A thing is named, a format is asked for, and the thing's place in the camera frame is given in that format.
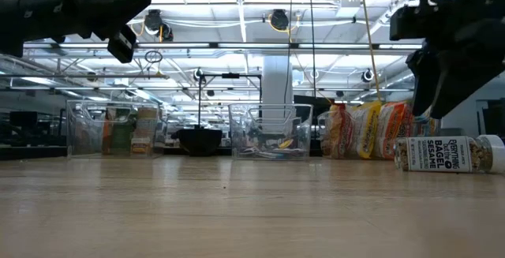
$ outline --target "wooden table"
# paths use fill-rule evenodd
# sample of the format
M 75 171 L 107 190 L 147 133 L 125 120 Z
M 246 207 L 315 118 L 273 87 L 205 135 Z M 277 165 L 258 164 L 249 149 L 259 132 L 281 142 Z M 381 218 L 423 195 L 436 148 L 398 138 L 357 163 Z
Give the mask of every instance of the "wooden table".
M 0 257 L 505 257 L 505 177 L 228 157 L 0 163 Z

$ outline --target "product label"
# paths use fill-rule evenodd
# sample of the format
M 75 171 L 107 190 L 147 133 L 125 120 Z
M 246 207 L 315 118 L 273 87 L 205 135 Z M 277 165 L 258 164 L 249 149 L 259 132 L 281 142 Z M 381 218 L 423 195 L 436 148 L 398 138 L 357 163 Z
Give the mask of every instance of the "product label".
M 408 138 L 409 170 L 472 172 L 466 136 Z

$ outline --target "ceiling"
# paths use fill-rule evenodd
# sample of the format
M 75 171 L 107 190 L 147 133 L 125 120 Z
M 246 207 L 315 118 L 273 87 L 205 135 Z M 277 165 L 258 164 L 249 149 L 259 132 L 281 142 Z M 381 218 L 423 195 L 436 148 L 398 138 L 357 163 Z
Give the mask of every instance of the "ceiling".
M 389 44 L 389 17 L 405 4 L 416 0 L 366 0 L 368 21 L 372 40 L 375 44 L 374 56 L 380 87 L 412 88 L 410 74 L 405 59 L 415 47 L 397 47 L 397 50 L 381 50 L 380 44 Z M 182 91 L 182 88 L 195 86 L 193 74 L 200 68 L 205 73 L 261 73 L 265 55 L 281 55 L 288 58 L 294 70 L 304 72 L 304 81 L 295 87 L 295 94 L 312 95 L 312 84 L 316 70 L 316 86 L 326 88 L 320 94 L 334 97 L 335 90 L 350 88 L 369 88 L 372 83 L 364 84 L 361 74 L 372 68 L 372 58 L 368 47 L 318 47 L 312 52 L 308 49 L 241 47 L 234 48 L 194 48 L 187 43 L 285 43 L 291 37 L 292 43 L 312 42 L 318 44 L 368 44 L 366 19 L 361 0 L 153 0 L 148 9 L 160 9 L 163 20 L 171 26 L 174 43 L 184 43 L 177 48 L 158 48 L 158 38 L 143 30 L 142 21 L 147 10 L 130 21 L 138 35 L 139 43 L 146 43 L 145 49 L 136 52 L 135 62 L 121 64 L 107 53 L 104 45 L 96 36 L 82 39 L 79 36 L 67 36 L 65 49 L 50 49 L 41 46 L 30 47 L 26 44 L 24 60 L 15 65 L 4 67 L 4 73 L 64 73 L 69 75 L 124 75 L 124 79 L 98 79 L 89 81 L 85 78 L 54 80 L 58 85 L 83 87 L 113 87 L 128 84 L 131 87 L 167 88 L 170 90 L 145 89 L 151 99 L 163 101 L 167 105 L 195 105 L 197 92 Z M 277 32 L 269 24 L 268 16 L 273 9 L 284 9 L 291 17 L 292 30 Z M 403 40 L 395 44 L 414 44 L 421 40 Z M 145 54 L 157 50 L 163 60 L 149 64 Z M 157 72 L 165 78 L 152 78 Z M 33 82 L 18 80 L 18 85 L 34 85 Z M 259 92 L 254 87 L 254 80 L 223 80 L 216 78 L 208 85 L 211 88 L 246 88 L 243 91 L 216 90 L 215 96 L 205 96 L 209 103 L 226 103 L 231 100 L 258 99 Z M 78 95 L 94 95 L 96 91 L 71 91 Z M 347 92 L 341 100 L 363 99 L 363 92 Z

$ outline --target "seasoning bottle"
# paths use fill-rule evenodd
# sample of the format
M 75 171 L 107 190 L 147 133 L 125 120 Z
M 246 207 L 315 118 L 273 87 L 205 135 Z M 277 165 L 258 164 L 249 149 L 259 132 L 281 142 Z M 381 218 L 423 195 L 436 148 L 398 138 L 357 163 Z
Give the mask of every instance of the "seasoning bottle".
M 501 174 L 505 144 L 493 135 L 398 138 L 395 164 L 404 171 Z

